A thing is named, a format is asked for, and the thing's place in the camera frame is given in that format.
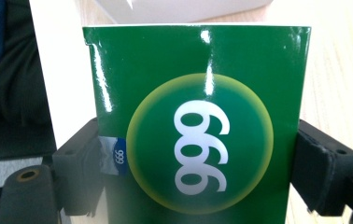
green box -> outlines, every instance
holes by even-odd
[[[83,30],[109,223],[285,222],[309,27]]]

